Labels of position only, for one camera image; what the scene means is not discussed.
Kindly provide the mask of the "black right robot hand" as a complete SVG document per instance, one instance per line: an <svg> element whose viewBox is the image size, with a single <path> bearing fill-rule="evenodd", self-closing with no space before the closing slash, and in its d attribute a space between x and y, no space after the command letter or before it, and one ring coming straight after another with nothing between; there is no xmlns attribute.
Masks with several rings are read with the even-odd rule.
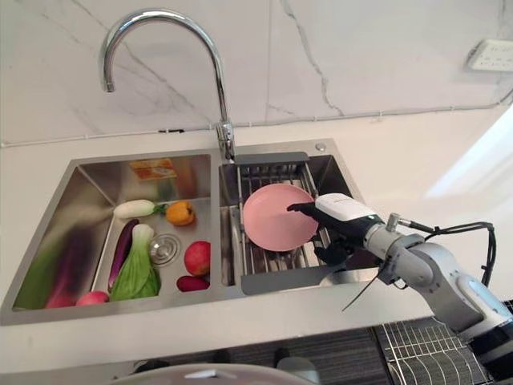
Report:
<svg viewBox="0 0 513 385"><path fill-rule="evenodd" d="M344 263L357 249L364 248L374 225L384 224L371 208L338 192L321 195L313 203L292 204L287 211L303 213L337 234L325 249L315 249L316 256L327 265Z"/></svg>

